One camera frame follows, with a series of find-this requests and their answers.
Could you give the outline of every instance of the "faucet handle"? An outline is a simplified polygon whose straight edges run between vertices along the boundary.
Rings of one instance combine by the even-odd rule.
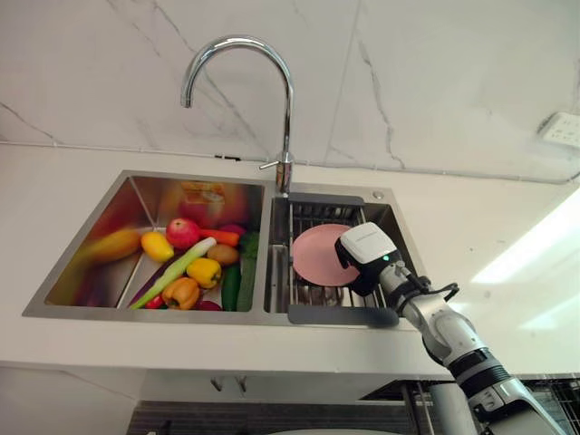
[[[273,166],[277,165],[278,163],[280,163],[280,160],[270,161],[269,163],[265,163],[264,165],[260,165],[259,168],[260,169],[272,168]]]

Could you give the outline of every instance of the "chrome faucet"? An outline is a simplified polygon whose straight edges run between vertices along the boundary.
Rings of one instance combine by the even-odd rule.
[[[284,59],[267,43],[260,41],[252,36],[247,35],[230,35],[208,43],[205,47],[199,50],[198,54],[192,59],[185,71],[183,84],[181,86],[181,105],[183,107],[191,107],[191,90],[193,82],[199,74],[203,65],[211,59],[214,54],[224,52],[233,48],[248,48],[255,52],[263,54],[270,61],[274,63],[277,70],[282,75],[285,86],[285,116],[284,116],[284,143],[282,145],[282,152],[278,154],[276,161],[272,161],[260,166],[260,169],[275,168],[275,183],[278,192],[283,196],[287,196],[290,191],[290,179],[292,178],[292,163],[294,158],[288,147],[290,145],[290,126],[292,122],[292,111],[294,109],[294,85],[290,78],[290,71]]]

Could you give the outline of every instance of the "orange bell pepper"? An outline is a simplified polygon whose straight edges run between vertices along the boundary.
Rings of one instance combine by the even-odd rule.
[[[195,279],[180,278],[169,284],[161,294],[169,309],[190,310],[199,299],[199,287]]]

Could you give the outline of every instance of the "red chili pepper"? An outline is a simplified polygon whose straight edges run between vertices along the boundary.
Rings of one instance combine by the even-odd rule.
[[[163,302],[163,298],[161,297],[161,295],[157,295],[145,304],[145,308],[148,308],[150,310],[157,310],[158,308],[161,308],[164,304],[165,302]]]

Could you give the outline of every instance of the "countertop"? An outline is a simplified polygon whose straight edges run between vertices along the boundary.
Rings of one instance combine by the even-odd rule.
[[[446,374],[424,352],[420,335],[405,328],[132,324],[22,317],[57,258],[123,169],[274,177],[273,171],[259,171],[252,162],[0,145],[1,363]],[[473,321],[509,371],[580,372],[577,248],[565,251],[557,265],[538,261],[534,273],[513,282],[471,282],[578,189],[577,184],[307,166],[295,166],[294,180],[392,189],[431,281],[435,286],[459,283],[462,291],[455,306]]]

